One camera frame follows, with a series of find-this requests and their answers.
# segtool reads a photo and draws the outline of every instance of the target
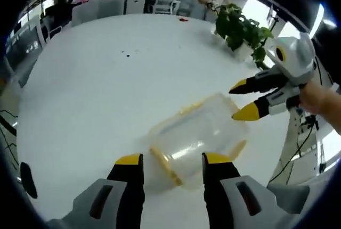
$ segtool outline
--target potted plant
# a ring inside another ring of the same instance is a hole
[[[244,60],[252,56],[258,67],[266,68],[263,63],[265,49],[263,43],[267,38],[273,38],[271,31],[259,27],[259,22],[246,19],[242,9],[235,4],[221,6],[216,20],[216,33],[226,40],[236,56]]]

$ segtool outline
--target table surface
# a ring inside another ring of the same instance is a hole
[[[131,14],[81,24],[48,43],[22,93],[17,137],[43,219],[68,213],[119,157],[146,153],[138,139],[154,125],[258,72],[217,44],[212,28],[173,15]],[[230,97],[242,107],[259,96]],[[288,121],[285,112],[248,123],[250,137],[235,161],[242,175],[268,183]],[[146,195],[141,228],[209,228],[203,191]]]

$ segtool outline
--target clear plastic box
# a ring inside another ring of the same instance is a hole
[[[150,152],[175,185],[195,189],[202,184],[203,152],[234,160],[246,144],[248,127],[231,117],[238,107],[218,93],[182,109],[151,129]]]

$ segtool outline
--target ceiling light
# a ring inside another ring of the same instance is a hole
[[[332,22],[331,20],[323,20],[323,23],[326,25],[331,26],[332,28],[336,28],[336,24],[334,22]]]
[[[324,14],[324,8],[323,8],[322,4],[320,4],[319,10],[318,10],[318,15],[316,15],[316,19],[315,19],[313,28],[311,29],[310,34],[309,34],[310,39],[312,39],[314,37],[316,31],[318,30],[318,28],[321,24],[322,18],[323,18],[323,14]]]

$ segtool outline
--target white table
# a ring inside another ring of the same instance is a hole
[[[147,152],[136,140],[184,105],[258,70],[213,44],[212,24],[159,14],[84,23],[56,35],[23,91],[18,158],[30,165],[44,219],[60,218],[73,199],[106,178],[121,156]],[[259,94],[231,96],[242,107]],[[278,163],[289,113],[250,122],[235,165],[266,185]],[[141,228],[209,228],[203,187],[146,196]]]

